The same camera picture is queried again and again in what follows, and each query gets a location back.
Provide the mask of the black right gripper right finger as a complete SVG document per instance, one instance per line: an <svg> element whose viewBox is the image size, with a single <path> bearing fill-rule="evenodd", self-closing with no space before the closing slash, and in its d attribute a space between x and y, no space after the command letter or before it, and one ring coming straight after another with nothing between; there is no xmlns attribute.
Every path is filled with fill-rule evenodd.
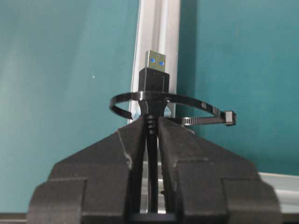
<svg viewBox="0 0 299 224"><path fill-rule="evenodd" d="M252 162L166 118L158 133L165 206L178 223L282 223L274 189Z"/></svg>

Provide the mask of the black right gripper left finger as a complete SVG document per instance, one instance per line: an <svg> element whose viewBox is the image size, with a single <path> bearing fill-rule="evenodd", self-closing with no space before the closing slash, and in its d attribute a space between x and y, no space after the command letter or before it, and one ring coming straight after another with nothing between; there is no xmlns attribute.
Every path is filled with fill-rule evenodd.
<svg viewBox="0 0 299 224"><path fill-rule="evenodd" d="M139 118L56 163L34 191L27 222L126 223L140 210L144 149L145 120Z"/></svg>

